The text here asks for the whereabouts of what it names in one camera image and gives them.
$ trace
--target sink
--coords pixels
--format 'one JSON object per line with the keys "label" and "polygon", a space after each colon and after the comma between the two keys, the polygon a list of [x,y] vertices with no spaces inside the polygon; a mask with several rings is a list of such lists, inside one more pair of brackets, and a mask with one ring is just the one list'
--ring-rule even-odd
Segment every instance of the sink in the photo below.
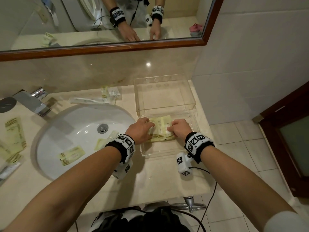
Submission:
{"label": "sink", "polygon": [[[111,132],[125,133],[133,117],[116,105],[75,105],[60,112],[40,132],[36,146],[36,160],[41,170],[51,179],[56,179],[74,165],[95,152],[97,140],[107,139]],[[98,127],[108,126],[105,133]],[[80,145],[85,155],[63,166],[58,155]]]}

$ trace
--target white tracking cube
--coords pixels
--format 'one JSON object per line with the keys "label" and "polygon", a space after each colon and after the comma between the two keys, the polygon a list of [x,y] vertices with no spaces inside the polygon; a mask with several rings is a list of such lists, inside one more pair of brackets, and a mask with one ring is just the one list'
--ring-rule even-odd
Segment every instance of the white tracking cube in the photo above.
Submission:
{"label": "white tracking cube", "polygon": [[117,178],[118,180],[122,180],[127,173],[129,172],[129,170],[132,168],[133,166],[133,161],[129,160],[127,163],[120,163],[118,164],[117,168],[114,170],[113,172],[113,176],[115,178]]}
{"label": "white tracking cube", "polygon": [[187,176],[192,173],[192,169],[189,167],[192,167],[191,161],[193,158],[189,157],[186,153],[180,152],[176,155],[177,159],[177,168],[178,172],[184,176]]}

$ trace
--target door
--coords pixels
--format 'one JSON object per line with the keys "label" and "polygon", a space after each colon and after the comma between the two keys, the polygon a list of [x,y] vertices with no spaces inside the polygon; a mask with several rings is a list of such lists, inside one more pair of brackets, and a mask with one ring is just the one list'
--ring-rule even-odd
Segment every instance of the door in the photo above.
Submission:
{"label": "door", "polygon": [[309,89],[260,125],[293,196],[309,197]]}

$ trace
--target black round object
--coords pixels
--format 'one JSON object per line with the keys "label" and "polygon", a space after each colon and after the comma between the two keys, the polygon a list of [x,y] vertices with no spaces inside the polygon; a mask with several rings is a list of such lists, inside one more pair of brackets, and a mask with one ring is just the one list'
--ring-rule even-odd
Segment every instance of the black round object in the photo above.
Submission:
{"label": "black round object", "polygon": [[12,97],[7,97],[2,100],[0,100],[0,113],[5,113],[16,105],[16,99]]}

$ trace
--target faucet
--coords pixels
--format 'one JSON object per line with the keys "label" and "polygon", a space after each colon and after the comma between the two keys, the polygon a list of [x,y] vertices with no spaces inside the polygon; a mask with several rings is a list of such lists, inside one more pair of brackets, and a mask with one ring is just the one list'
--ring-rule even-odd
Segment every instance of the faucet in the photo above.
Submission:
{"label": "faucet", "polygon": [[14,94],[12,97],[19,101],[26,108],[28,108],[30,111],[43,117],[51,111],[48,106],[41,102],[41,99],[47,95],[48,93],[43,88],[40,88],[31,94],[25,90],[21,90]]}

